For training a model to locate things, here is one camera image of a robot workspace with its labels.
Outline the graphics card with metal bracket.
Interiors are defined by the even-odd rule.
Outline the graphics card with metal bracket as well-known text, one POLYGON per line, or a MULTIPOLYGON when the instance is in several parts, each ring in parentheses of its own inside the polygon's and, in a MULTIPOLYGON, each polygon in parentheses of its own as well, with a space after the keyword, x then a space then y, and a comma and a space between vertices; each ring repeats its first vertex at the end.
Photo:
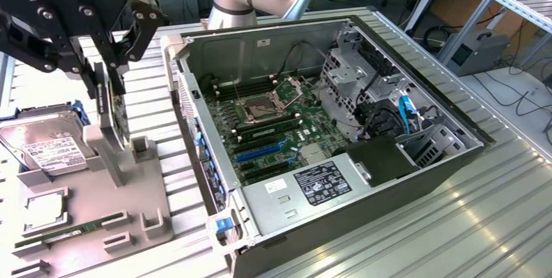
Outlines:
POLYGON ((104 64, 93 64, 96 76, 97 124, 104 138, 115 151, 125 149, 129 141, 128 116, 123 94, 117 93, 104 64))

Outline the blue disk caddy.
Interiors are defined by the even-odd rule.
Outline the blue disk caddy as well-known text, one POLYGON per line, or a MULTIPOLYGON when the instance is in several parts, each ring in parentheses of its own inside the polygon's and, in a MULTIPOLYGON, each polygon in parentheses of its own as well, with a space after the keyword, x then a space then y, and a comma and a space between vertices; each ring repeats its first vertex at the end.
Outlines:
POLYGON ((75 100, 73 102, 64 102, 49 106, 41 107, 27 107, 27 108, 17 108, 17 107, 0 107, 0 122, 7 120, 15 120, 19 118, 27 118, 47 114, 55 114, 63 111, 73 112, 77 115, 83 125, 89 125, 89 118, 84 111, 83 103, 80 100, 75 100))

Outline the silver hard disk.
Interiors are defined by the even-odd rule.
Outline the silver hard disk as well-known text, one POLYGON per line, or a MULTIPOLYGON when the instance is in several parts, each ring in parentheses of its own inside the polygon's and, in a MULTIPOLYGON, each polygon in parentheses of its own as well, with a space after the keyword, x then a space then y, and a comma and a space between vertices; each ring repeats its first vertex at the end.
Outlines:
POLYGON ((41 170, 49 176, 87 168, 96 152, 83 136, 84 124, 75 111, 0 121, 0 144, 27 170, 41 170))

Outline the CPU socket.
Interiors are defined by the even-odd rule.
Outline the CPU socket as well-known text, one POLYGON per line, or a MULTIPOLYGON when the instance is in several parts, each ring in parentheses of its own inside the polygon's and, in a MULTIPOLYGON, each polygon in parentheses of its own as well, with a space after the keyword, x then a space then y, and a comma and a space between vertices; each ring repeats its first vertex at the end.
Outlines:
POLYGON ((255 123, 261 119, 279 115, 277 108, 267 96, 247 99, 243 110, 245 112, 245 122, 248 123, 255 123))

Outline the metal socket cover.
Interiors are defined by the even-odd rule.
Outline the metal socket cover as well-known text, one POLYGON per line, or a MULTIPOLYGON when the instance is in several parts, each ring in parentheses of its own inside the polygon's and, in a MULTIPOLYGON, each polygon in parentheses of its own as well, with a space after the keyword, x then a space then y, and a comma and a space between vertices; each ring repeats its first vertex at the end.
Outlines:
POLYGON ((283 112, 303 96, 301 83, 293 77, 288 77, 268 93, 277 112, 283 112))

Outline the dark installed RAM stick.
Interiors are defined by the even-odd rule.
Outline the dark installed RAM stick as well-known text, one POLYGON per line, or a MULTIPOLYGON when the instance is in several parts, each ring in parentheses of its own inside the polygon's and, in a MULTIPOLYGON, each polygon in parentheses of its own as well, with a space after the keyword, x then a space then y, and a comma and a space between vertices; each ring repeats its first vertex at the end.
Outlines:
POLYGON ((285 133, 299 128, 301 120, 289 120, 277 122, 247 130, 236 131, 236 140, 239 143, 251 142, 253 140, 285 133))

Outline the grey parts rack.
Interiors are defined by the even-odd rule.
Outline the grey parts rack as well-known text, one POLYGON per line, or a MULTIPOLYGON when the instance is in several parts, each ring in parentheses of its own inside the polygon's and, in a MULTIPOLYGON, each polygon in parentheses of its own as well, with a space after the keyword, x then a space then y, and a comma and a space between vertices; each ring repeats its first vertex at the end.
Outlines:
POLYGON ((115 151, 96 125, 84 126, 96 156, 87 168, 57 176, 27 170, 7 149, 0 158, 0 278, 63 278, 137 253, 172 236, 169 206, 156 144, 137 136, 115 151), (61 194, 63 218, 31 228, 32 198, 61 194), (113 213, 123 218, 100 230, 52 243, 15 248, 16 242, 91 222, 113 213))

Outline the silver CPU chip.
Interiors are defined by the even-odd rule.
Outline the silver CPU chip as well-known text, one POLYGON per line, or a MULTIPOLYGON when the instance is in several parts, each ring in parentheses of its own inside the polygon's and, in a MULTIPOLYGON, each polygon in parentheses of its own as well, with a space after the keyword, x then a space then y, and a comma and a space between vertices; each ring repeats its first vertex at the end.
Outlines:
POLYGON ((52 224, 63 218, 63 201, 61 194, 43 195, 32 198, 27 205, 25 224, 31 228, 52 224))

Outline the metal disk bay cage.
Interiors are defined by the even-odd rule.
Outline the metal disk bay cage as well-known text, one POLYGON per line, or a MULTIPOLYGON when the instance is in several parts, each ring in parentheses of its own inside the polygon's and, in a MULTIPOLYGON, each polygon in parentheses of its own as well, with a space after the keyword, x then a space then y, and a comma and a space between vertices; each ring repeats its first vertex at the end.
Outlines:
POLYGON ((352 140, 361 124, 355 119, 356 106, 387 98, 376 62, 356 51, 329 50, 321 72, 321 106, 343 135, 352 140))

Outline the green RAM stick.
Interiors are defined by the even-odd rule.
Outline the green RAM stick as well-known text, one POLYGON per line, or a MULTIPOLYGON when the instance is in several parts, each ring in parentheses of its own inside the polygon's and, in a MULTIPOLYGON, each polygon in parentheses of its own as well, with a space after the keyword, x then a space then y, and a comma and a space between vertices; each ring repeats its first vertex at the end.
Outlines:
POLYGON ((45 244, 57 242, 60 240, 68 239, 71 237, 75 237, 77 235, 84 235, 85 233, 89 233, 92 231, 100 230, 104 227, 104 224, 107 222, 111 222, 116 220, 117 218, 123 218, 124 213, 113 213, 111 215, 107 215, 105 217, 101 217, 100 219, 96 219, 91 222, 87 222, 84 224, 79 224, 76 226, 71 226, 63 230, 55 231, 52 233, 39 235, 37 237, 25 239, 24 241, 16 242, 13 244, 15 248, 23 248, 24 246, 28 246, 31 244, 35 244, 37 242, 43 242, 45 244))

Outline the silver chipset heatsink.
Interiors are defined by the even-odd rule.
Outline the silver chipset heatsink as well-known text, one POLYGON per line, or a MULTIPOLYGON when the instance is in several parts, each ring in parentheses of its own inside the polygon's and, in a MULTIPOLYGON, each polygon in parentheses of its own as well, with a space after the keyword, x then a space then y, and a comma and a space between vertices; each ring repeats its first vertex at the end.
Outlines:
POLYGON ((308 164, 317 163, 329 157, 327 150, 319 143, 305 145, 300 150, 300 155, 308 164))

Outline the grey power supply unit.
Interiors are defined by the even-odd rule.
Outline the grey power supply unit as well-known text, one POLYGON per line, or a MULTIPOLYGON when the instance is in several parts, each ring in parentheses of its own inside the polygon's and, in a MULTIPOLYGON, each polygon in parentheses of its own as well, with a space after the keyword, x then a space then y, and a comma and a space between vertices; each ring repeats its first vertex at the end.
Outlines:
POLYGON ((371 193, 371 175, 343 153, 243 188, 261 237, 276 236, 344 208, 371 193))

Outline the black plastic air shroud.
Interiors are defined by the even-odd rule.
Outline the black plastic air shroud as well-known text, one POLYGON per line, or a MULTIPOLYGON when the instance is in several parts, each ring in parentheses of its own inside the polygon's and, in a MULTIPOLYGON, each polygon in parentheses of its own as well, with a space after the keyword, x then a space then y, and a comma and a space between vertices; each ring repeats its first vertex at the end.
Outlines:
POLYGON ((391 136, 359 140, 337 148, 332 155, 343 153, 348 154, 355 164, 363 166, 372 187, 420 170, 391 136))

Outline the open dark PC case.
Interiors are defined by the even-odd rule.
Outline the open dark PC case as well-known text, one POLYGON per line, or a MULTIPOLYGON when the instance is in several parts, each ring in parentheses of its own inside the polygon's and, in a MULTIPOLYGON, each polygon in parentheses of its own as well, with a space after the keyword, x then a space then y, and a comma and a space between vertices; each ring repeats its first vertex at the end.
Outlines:
POLYGON ((255 278, 429 194, 492 144, 467 112, 431 82, 440 63, 383 18, 323 17, 291 23, 176 34, 165 38, 177 82, 180 115, 195 160, 192 169, 207 205, 207 235, 232 278, 255 278), (207 107, 215 85, 283 76, 321 88, 329 50, 356 51, 380 64, 387 98, 363 102, 353 115, 363 126, 349 144, 391 136, 420 170, 376 187, 360 200, 276 236, 261 237, 243 188, 207 107), (216 233, 216 220, 233 229, 216 233))

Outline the aluminium profile frame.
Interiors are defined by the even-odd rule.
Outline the aluminium profile frame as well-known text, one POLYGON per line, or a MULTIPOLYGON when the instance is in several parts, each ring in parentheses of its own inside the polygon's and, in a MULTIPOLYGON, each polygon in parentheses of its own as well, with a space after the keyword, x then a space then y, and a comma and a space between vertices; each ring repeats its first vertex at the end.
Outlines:
POLYGON ((447 46, 444 46, 441 53, 439 54, 439 61, 444 65, 451 61, 456 50, 460 48, 465 36, 475 28, 476 22, 480 19, 481 15, 485 13, 485 10, 492 2, 499 3, 503 7, 505 7, 507 10, 516 13, 529 23, 533 23, 541 30, 548 33, 543 40, 540 40, 537 45, 533 47, 529 57, 539 50, 539 46, 541 47, 543 44, 549 39, 552 39, 552 0, 481 0, 477 8, 467 20, 467 23, 457 33, 457 37, 447 46))

